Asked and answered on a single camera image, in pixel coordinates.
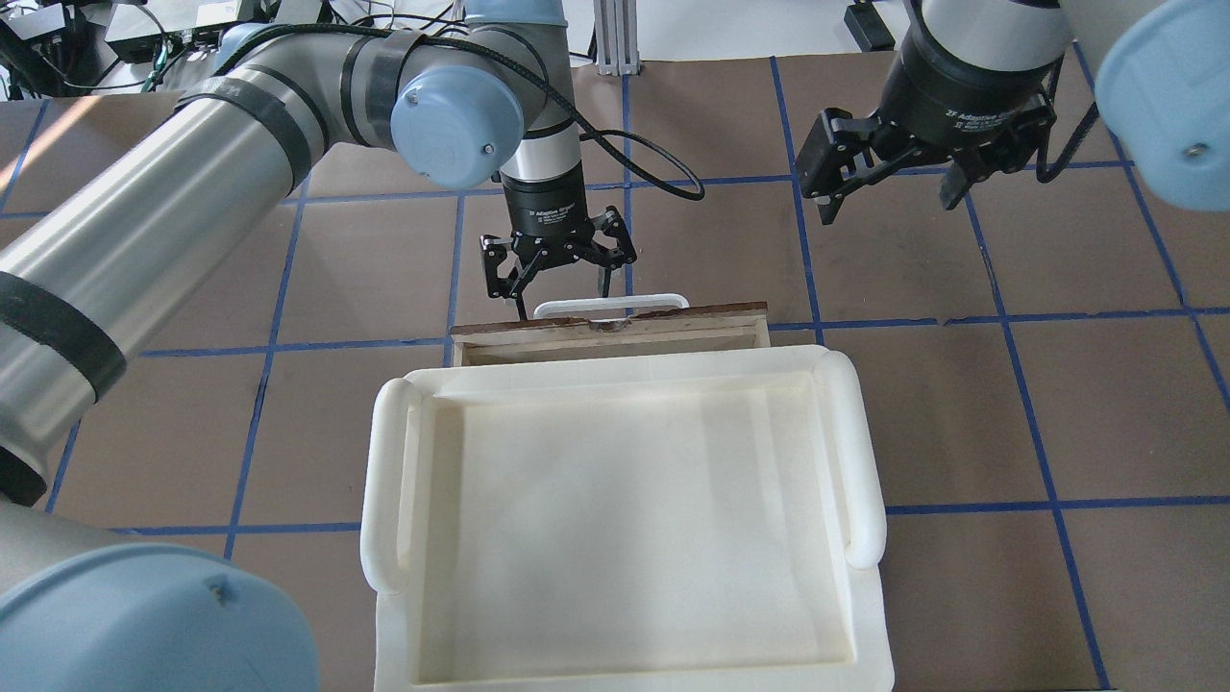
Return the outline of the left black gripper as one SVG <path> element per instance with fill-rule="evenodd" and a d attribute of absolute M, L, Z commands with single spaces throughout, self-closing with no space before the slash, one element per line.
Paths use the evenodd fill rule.
<path fill-rule="evenodd" d="M 589 262 L 601 268 L 599 297 L 610 297 L 615 270 L 637 262 L 629 224 L 615 206 L 590 219 L 584 175 L 565 172 L 554 179 L 526 181 L 502 175 L 510 238 L 492 234 L 480 237 L 480 259 L 490 297 L 514 304 L 518 320 L 529 320 L 526 289 L 550 256 L 571 257 L 567 245 L 584 248 Z"/>

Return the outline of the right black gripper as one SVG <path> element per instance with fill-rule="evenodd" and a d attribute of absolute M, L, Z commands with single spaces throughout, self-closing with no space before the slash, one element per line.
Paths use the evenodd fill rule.
<path fill-rule="evenodd" d="M 900 168 L 959 161 L 1006 175 L 1023 168 L 1050 135 L 1055 114 L 1042 95 L 1054 59 L 1023 71 L 990 70 L 956 57 L 922 25 L 913 25 L 889 70 L 875 114 L 822 109 L 800 147 L 800 194 L 831 225 L 856 191 Z M 975 186 L 975 172 L 950 163 L 938 188 L 956 210 Z"/>

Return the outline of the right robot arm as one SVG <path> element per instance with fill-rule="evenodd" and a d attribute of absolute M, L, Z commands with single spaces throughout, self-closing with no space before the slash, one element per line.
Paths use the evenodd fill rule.
<path fill-rule="evenodd" d="M 945 209 L 993 175 L 1050 183 L 1103 123 L 1168 205 L 1229 198 L 1225 1 L 909 1 L 877 109 L 822 111 L 800 193 L 834 222 L 856 191 L 943 165 Z"/>

